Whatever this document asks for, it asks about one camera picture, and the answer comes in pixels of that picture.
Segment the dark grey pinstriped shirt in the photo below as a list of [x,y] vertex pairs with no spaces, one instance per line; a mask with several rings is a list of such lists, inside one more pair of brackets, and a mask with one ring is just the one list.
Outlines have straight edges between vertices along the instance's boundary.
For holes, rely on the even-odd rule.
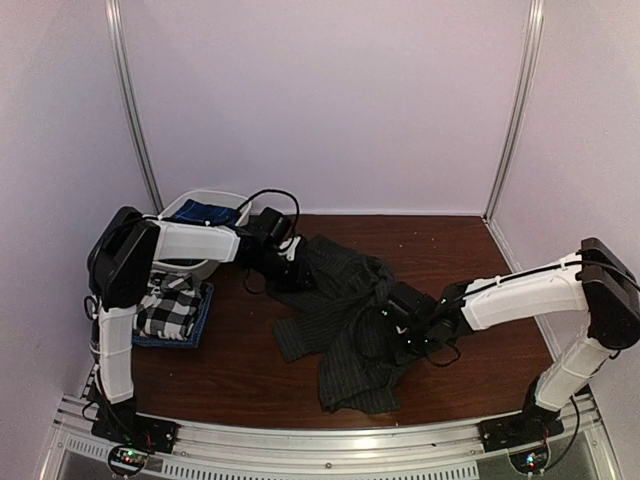
[[367,415],[396,412],[395,388],[415,358],[391,352],[383,302],[398,283],[377,257],[323,236],[305,245],[315,282],[306,291],[285,291],[270,282],[267,294],[294,310],[273,324],[285,362],[320,354],[317,383],[324,412],[347,408]]

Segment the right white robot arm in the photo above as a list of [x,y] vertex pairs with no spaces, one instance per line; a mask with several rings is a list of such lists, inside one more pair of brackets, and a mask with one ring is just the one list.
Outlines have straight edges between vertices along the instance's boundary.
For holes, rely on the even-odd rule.
[[535,440],[571,397],[604,363],[639,342],[639,280],[600,239],[542,266],[448,285],[433,298],[396,284],[380,307],[401,350],[427,357],[459,338],[533,318],[547,344],[559,337],[551,320],[581,319],[553,363],[530,388],[523,412],[513,419],[519,440]]

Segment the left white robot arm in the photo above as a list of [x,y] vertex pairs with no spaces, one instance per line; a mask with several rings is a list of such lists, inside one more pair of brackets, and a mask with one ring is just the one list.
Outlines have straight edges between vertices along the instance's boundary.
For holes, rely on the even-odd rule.
[[284,290],[312,287],[306,242],[289,238],[292,222],[267,207],[244,226],[190,225],[120,208],[87,259],[89,288],[98,305],[99,388],[111,404],[134,396],[132,328],[154,262],[201,259],[235,263]]

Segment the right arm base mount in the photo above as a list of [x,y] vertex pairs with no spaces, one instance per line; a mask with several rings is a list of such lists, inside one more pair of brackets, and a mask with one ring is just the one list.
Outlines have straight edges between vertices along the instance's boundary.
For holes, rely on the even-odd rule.
[[485,452],[542,442],[565,431],[559,410],[540,407],[533,398],[525,401],[520,412],[481,421],[478,429]]

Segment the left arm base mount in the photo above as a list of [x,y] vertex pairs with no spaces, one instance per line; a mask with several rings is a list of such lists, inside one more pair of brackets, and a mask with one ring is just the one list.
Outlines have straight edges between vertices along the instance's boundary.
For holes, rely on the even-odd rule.
[[91,427],[93,436],[151,453],[171,454],[173,452],[178,424],[140,415],[137,411],[136,397],[111,403],[95,386],[92,386],[87,399],[89,406],[97,407]]

